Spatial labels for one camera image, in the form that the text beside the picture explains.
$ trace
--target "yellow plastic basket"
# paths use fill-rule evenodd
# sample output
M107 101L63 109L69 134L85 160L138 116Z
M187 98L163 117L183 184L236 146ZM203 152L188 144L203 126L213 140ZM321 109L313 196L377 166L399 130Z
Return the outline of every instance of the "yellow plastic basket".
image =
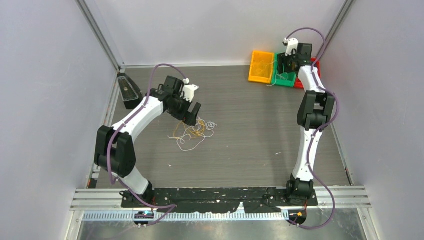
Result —
M274 71L274 53L256 51L252 53L249 81L270 84Z

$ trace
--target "white enclosure wall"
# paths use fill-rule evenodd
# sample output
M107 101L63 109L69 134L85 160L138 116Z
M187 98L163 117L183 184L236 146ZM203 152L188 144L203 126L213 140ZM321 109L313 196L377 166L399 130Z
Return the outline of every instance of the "white enclosure wall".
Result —
M73 0L4 0L0 19L0 239L58 240L115 69Z
M295 29L327 34L344 2L95 0L127 66L249 65L252 50L281 51ZM313 32L296 37L314 44L314 54L322 44Z
M422 239L424 1L356 1L322 60L334 122L382 239Z

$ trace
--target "green plastic basket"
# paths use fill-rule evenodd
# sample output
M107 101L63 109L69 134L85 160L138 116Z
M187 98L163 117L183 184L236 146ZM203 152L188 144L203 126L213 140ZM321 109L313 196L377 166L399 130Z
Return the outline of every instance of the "green plastic basket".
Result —
M286 87L294 87L296 82L296 73L290 72L290 73L282 73L279 74L277 70L278 65L278 57L277 54L274 54L274 72L272 74L272 80L271 84L279 85L279 86L286 86Z

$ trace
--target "metal floor panel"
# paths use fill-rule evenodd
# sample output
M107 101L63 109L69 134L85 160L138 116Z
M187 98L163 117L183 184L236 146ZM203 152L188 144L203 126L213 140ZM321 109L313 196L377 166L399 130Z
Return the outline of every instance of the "metal floor panel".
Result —
M135 142L140 172L156 188L285 186L298 157L297 113L304 91L248 82L248 66L182 70L191 83L200 86L194 101L202 104L199 116L217 124L214 136L195 150L182 152L176 140L167 137L179 121L165 113ZM151 69L128 69L126 73L145 93ZM171 68L159 68L153 87L163 84L167 75L181 77ZM129 113L119 97L113 122ZM193 139L183 147L192 148L198 141ZM349 184L330 127L319 142L315 170L329 186ZM100 172L98 189L121 187L111 186L107 173Z
M330 209L308 209L304 225L317 226ZM337 209L334 219L318 230L304 230L285 220L161 222L147 228L128 221L83 221L79 240L365 240L356 208Z

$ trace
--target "white string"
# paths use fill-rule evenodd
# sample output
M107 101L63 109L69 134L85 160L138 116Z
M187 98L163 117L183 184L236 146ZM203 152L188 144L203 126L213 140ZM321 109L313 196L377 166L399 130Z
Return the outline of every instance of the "white string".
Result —
M186 143L186 141L184 140L184 138L185 137L187 137L188 136L188 140L191 140L192 139L192 136L189 134L189 133L187 133L187 131L189 131L189 130L193 130L194 132L197 132L197 131L199 131L201 128L202 128L202 125L200 124L201 122L205 122L206 123L206 126L205 126L205 128L206 128L206 130L208 130L208 131L211 131L212 132L212 134L211 135L209 135L209 136L206 136L206 135L204 135L203 133L199 133L199 135L200 135L200 137L203 137L203 139L198 143L198 144L196 144L196 146L194 146L193 148L191 148L191 149L183 149L182 147L181 147L181 145L184 145L185 143ZM210 138L210 137L212 137L213 135L214 135L214 128L216 127L216 126L218 126L216 123L214 123L214 122L211 122L211 121L208 121L208 122L206 122L206 121L204 121L203 119L201 119L200 117L197 117L197 120L196 120L196 125L195 126L190 126L190 127L188 127L187 129L185 129L185 131L184 131L184 133L182 134L182 136L180 136L180 137L178 137L178 139L176 140L176 144L178 145L178 147L179 147L179 149L181 149L181 151L183 151L183 152L187 152L187 151L191 151L191 150L194 150L195 148L197 148L206 138Z
M274 63L278 63L278 60L277 61L273 61L272 63L269 63L268 65L271 65L271 64L273 65ZM287 77L283 77L281 74L278 74L278 73L275 73L275 75L278 76L278 77L280 77L282 80L287 80L288 79ZM276 83L277 83L277 78L275 78L275 81L274 81L274 83L272 85L266 85L266 86L267 87L272 87Z

